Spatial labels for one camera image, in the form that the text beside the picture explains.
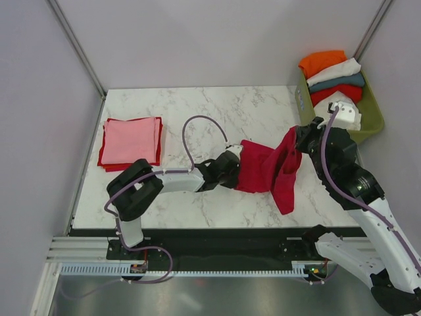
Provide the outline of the crimson red t shirt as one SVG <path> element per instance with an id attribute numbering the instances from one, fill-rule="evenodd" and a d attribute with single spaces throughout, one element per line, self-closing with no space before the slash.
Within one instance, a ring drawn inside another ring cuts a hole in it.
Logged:
<path id="1" fill-rule="evenodd" d="M 236 190 L 252 194 L 269 192 L 282 215 L 292 213 L 295 205 L 294 185 L 302 161 L 302 153 L 295 148 L 296 140 L 294 126 L 275 149 L 242 140 Z"/>

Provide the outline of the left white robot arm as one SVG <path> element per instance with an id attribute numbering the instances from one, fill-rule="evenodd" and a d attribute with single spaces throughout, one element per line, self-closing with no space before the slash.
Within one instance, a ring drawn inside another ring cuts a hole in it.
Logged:
<path id="1" fill-rule="evenodd" d="M 241 145 L 231 145 L 216 159 L 192 169 L 153 167 L 145 159 L 130 165 L 107 185 L 104 210 L 114 216 L 122 252 L 137 259 L 144 252 L 141 216 L 160 194 L 206 192 L 217 186 L 235 188 L 240 170 Z"/>

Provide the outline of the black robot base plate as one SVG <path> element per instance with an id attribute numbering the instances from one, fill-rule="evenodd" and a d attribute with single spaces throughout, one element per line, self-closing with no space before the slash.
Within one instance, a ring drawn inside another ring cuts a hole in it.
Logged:
<path id="1" fill-rule="evenodd" d="M 72 229 L 71 237 L 106 237 L 107 259 L 143 259 L 155 268 L 287 268 L 293 261 L 326 267 L 304 228 L 146 228 L 137 251 L 125 250 L 111 229 Z"/>

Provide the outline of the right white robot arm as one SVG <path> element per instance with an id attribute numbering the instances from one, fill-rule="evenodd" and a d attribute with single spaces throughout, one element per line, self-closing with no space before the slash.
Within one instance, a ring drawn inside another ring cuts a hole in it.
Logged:
<path id="1" fill-rule="evenodd" d="M 390 315 L 419 313 L 420 255 L 397 224 L 378 181 L 357 164 L 357 144 L 348 131 L 324 124 L 320 117 L 294 131 L 295 148 L 310 157 L 330 197 L 358 223 L 378 254 L 370 257 L 318 224 L 303 236 L 303 255 L 321 256 L 344 268 L 365 283 Z"/>

